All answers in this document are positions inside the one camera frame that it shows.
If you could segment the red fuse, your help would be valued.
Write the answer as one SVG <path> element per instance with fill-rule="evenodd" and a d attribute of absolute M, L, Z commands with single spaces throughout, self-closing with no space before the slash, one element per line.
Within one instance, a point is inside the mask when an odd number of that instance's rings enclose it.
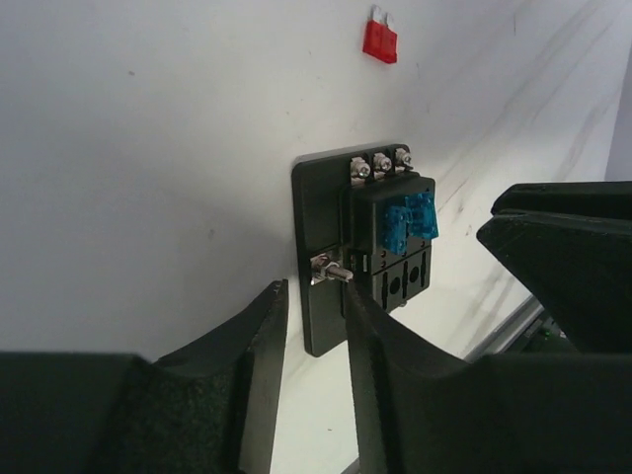
<path fill-rule="evenodd" d="M 398 35 L 394 31 L 393 17 L 373 5 L 365 24 L 362 52 L 385 63 L 398 61 Z"/>

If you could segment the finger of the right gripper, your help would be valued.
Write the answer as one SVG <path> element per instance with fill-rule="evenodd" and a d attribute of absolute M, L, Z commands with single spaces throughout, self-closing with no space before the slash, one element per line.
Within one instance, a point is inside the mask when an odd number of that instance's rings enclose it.
<path fill-rule="evenodd" d="M 631 184 L 517 184 L 478 241 L 581 352 L 631 351 Z"/>

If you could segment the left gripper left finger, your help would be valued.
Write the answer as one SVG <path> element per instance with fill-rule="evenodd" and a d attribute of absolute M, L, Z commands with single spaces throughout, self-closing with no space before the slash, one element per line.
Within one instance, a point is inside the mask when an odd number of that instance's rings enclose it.
<path fill-rule="evenodd" d="M 138 355 L 1 355 L 5 473 L 267 473 L 288 284 L 190 344 Z"/>

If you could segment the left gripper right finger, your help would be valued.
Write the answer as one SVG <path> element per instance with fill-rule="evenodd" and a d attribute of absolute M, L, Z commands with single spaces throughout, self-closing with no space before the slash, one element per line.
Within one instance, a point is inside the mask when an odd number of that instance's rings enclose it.
<path fill-rule="evenodd" d="M 467 362 L 363 289 L 346 326 L 364 473 L 627 473 L 627 355 L 499 354 Z"/>

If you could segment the black fuse box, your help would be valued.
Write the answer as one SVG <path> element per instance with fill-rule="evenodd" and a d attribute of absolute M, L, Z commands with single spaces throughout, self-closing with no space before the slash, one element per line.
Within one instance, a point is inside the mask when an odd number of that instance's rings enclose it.
<path fill-rule="evenodd" d="M 434 194 L 408 145 L 337 150 L 298 159 L 291 171 L 304 347 L 320 357 L 343 342 L 345 287 L 364 288 L 385 311 L 427 289 L 433 240 L 409 234 L 407 252 L 382 247 L 382 220 L 405 196 Z"/>

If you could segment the blue fuse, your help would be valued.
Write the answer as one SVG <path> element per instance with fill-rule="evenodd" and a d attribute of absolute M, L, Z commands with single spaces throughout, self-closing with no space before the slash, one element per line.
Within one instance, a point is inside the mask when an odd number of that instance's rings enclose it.
<path fill-rule="evenodd" d="M 383 215 L 381 244 L 392 254 L 403 256 L 407 252 L 409 209 L 403 205 L 389 205 Z"/>
<path fill-rule="evenodd" d="M 406 208 L 410 211 L 409 234 L 425 240 L 438 236 L 435 195 L 423 192 L 405 196 Z"/>

